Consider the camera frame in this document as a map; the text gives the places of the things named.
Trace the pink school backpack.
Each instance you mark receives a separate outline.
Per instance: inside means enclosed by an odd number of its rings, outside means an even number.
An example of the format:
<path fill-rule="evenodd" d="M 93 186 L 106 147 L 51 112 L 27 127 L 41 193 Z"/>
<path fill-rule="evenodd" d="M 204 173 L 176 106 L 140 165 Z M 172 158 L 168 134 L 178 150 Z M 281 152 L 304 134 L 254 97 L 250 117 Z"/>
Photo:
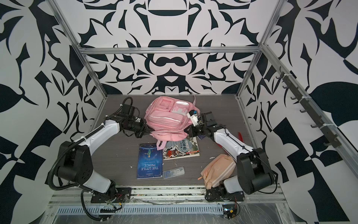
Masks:
<path fill-rule="evenodd" d="M 193 124 L 192 114 L 199 114 L 196 100 L 193 102 L 168 96 L 156 98 L 146 109 L 145 121 L 153 131 L 150 135 L 157 140 L 157 150 L 165 148 L 170 141 L 184 140 L 184 130 Z"/>

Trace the blue Little Prince book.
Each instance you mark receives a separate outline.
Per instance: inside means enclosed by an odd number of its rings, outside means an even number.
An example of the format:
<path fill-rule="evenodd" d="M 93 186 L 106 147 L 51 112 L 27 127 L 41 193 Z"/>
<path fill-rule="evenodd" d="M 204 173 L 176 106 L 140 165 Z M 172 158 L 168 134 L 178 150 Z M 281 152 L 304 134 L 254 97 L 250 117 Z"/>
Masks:
<path fill-rule="evenodd" d="M 137 179 L 160 178 L 163 176 L 163 153 L 157 150 L 156 143 L 139 146 Z"/>

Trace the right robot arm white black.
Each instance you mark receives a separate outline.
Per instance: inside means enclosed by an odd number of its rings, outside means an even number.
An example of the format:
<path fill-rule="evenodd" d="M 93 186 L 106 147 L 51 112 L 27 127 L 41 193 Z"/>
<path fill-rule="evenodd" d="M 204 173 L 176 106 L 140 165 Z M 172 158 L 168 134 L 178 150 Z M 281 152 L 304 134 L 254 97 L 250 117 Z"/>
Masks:
<path fill-rule="evenodd" d="M 262 189 L 273 184 L 277 188 L 277 177 L 269 165 L 265 150 L 253 148 L 236 138 L 224 125 L 216 122 L 212 112 L 199 114 L 192 110 L 187 117 L 192 122 L 185 129 L 189 137 L 207 136 L 221 146 L 236 163 L 237 175 L 223 181 L 228 193 L 265 193 Z"/>

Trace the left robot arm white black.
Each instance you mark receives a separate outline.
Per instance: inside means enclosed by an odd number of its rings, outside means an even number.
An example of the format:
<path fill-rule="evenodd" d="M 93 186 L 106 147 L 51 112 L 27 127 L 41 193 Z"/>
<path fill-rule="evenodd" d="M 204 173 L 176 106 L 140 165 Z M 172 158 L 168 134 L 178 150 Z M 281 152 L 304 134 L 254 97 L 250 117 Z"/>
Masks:
<path fill-rule="evenodd" d="M 115 182 L 94 170 L 94 152 L 120 132 L 128 137 L 142 138 L 151 131 L 153 129 L 140 117 L 139 109 L 133 106 L 132 97 L 125 98 L 120 108 L 106 116 L 99 127 L 76 141 L 60 145 L 58 157 L 48 173 L 49 187 L 55 191 L 79 187 L 87 192 L 114 195 Z"/>

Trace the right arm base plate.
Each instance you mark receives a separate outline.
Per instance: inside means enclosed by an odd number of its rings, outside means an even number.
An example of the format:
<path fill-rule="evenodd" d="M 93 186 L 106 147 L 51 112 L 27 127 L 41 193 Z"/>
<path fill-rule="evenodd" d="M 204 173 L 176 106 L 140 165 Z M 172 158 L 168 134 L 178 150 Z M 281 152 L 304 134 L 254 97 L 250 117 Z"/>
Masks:
<path fill-rule="evenodd" d="M 205 199 L 208 202 L 243 202 L 244 192 L 228 193 L 224 187 L 215 187 L 206 190 Z"/>

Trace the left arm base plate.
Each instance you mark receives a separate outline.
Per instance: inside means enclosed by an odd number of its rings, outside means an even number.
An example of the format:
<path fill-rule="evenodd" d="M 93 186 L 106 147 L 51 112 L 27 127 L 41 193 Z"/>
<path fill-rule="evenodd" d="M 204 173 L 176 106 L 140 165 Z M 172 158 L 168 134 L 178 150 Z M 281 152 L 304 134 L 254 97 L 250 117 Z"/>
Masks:
<path fill-rule="evenodd" d="M 90 202 L 105 203 L 111 200 L 113 203 L 123 203 L 131 198 L 131 190 L 132 188 L 130 187 L 120 187 L 116 189 L 111 187 L 106 193 L 95 191 Z"/>

